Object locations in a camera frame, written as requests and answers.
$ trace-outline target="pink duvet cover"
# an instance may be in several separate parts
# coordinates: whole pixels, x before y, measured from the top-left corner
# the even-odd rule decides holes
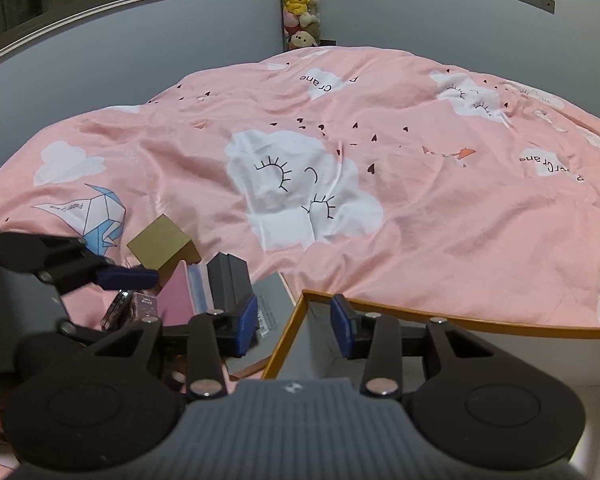
[[[195,73],[54,124],[0,170],[0,230],[79,234],[117,262],[163,213],[205,260],[279,270],[296,294],[600,326],[600,120],[406,52]],[[97,326],[111,296],[65,300]]]

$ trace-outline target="barcode label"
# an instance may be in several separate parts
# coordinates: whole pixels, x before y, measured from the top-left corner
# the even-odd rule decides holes
[[[267,326],[267,322],[264,321],[264,314],[260,309],[258,309],[258,324],[260,325],[260,337],[264,337],[269,333],[269,327]]]

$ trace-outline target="window sill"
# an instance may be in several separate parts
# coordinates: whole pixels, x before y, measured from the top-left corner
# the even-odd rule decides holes
[[[61,18],[58,20],[54,20],[51,23],[45,23],[33,30],[32,32],[28,32],[27,34],[20,36],[19,38],[11,41],[11,43],[6,46],[0,48],[0,60],[9,54],[14,53],[15,50],[22,48],[27,43],[34,41],[45,34],[49,34],[54,32],[60,28],[67,27],[75,22],[79,22],[81,20],[85,20],[90,18],[91,16],[98,15],[103,12],[110,12],[112,10],[118,9],[120,7],[132,6],[134,4],[142,4],[147,2],[148,0],[115,0],[112,2],[107,2],[105,4],[101,4],[99,6],[91,7],[87,10],[82,10],[81,12],[76,12],[71,16],[67,16],[65,18]],[[9,31],[0,35],[0,40],[4,41],[3,36],[8,36]]]

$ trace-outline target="origami crane print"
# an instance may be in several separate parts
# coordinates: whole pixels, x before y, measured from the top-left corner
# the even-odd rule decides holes
[[[422,151],[425,153],[425,155],[428,154],[428,155],[450,156],[451,158],[454,158],[456,160],[456,163],[461,168],[466,168],[466,165],[464,164],[464,162],[461,162],[462,159],[465,158],[466,156],[473,155],[475,153],[475,150],[472,150],[470,148],[463,148],[462,150],[460,150],[457,153],[436,153],[436,152],[432,152],[429,148],[426,148],[425,146],[422,147]]]
[[[125,207],[118,196],[105,187],[91,186],[99,195],[94,198],[72,200],[64,204],[39,204],[42,209],[64,220],[87,242],[87,248],[99,256],[120,238],[125,222]]]

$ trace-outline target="pink notebook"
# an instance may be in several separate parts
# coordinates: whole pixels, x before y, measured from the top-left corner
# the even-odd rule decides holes
[[[165,326],[184,325],[195,314],[187,263],[180,260],[169,281],[156,296],[158,316]]]

